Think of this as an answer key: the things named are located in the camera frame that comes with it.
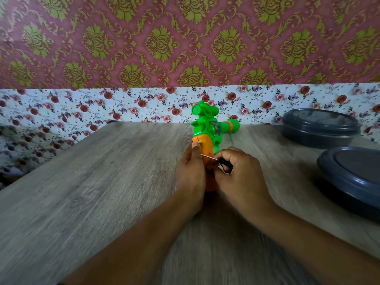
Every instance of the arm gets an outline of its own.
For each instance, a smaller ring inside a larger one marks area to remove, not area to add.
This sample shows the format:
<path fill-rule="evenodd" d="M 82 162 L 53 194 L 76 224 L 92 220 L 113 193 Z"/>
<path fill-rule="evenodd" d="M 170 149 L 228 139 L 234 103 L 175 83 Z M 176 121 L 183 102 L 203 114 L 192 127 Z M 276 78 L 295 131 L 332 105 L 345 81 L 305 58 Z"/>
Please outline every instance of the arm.
<path fill-rule="evenodd" d="M 378 284 L 380 260 L 276 205 L 256 158 L 233 147 L 215 157 L 234 165 L 230 175 L 215 169 L 215 179 L 231 204 L 321 283 Z"/>
<path fill-rule="evenodd" d="M 190 145 L 178 164 L 175 193 L 60 284 L 147 284 L 202 207 L 206 177 L 200 153 L 198 143 Z"/>

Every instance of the left hand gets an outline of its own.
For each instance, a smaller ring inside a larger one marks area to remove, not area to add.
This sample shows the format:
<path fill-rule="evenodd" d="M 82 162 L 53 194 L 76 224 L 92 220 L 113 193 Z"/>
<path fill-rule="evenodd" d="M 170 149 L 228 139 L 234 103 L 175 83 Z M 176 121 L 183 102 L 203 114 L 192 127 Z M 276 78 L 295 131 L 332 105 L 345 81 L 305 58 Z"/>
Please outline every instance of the left hand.
<path fill-rule="evenodd" d="M 204 169 L 201 146 L 191 143 L 183 153 L 177 166 L 176 190 L 181 191 L 191 202 L 196 211 L 200 211 L 206 188 L 206 171 Z"/>

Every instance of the orange toy gun handle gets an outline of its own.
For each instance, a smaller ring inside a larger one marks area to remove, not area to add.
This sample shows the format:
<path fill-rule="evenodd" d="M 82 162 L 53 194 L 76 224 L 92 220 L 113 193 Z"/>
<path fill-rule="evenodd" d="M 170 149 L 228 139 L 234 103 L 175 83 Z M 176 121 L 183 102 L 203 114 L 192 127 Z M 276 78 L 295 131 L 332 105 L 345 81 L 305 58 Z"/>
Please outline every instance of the orange toy gun handle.
<path fill-rule="evenodd" d="M 193 142 L 198 142 L 202 149 L 202 154 L 210 157 L 214 157 L 214 145 L 212 144 L 211 138 L 206 134 L 201 134 L 193 137 Z M 212 159 L 202 156 L 203 164 L 206 164 Z M 214 177 L 206 173 L 206 192 L 214 191 L 218 188 Z"/>

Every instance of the table surface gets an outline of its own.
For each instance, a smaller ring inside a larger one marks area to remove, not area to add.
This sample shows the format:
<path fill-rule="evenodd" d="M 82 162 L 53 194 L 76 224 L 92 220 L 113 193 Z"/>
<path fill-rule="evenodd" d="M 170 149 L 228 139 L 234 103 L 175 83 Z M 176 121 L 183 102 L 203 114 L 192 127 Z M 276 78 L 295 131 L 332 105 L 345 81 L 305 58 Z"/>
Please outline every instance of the table surface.
<path fill-rule="evenodd" d="M 192 137 L 188 124 L 113 122 L 0 191 L 0 283 L 52 285 L 161 204 Z M 379 148 L 362 137 L 352 145 Z M 380 225 L 317 190 L 323 150 L 280 126 L 242 125 L 223 136 L 258 158 L 278 205 L 380 257 Z M 183 229 L 153 284 L 316 284 L 217 192 Z"/>

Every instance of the floral wallpaper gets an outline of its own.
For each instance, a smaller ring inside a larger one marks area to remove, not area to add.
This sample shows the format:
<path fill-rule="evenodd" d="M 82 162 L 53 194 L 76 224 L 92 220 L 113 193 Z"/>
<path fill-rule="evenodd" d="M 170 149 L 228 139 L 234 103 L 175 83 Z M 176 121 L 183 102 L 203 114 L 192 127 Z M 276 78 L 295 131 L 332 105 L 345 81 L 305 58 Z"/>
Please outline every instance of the floral wallpaper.
<path fill-rule="evenodd" d="M 357 118 L 361 134 L 380 142 L 380 83 L 2 89 L 0 170 L 29 172 L 110 121 L 192 122 L 199 100 L 219 108 L 218 120 L 241 124 L 281 124 L 294 108 L 337 111 Z"/>
<path fill-rule="evenodd" d="M 0 0 L 0 88 L 379 82 L 379 8 L 380 0 Z"/>

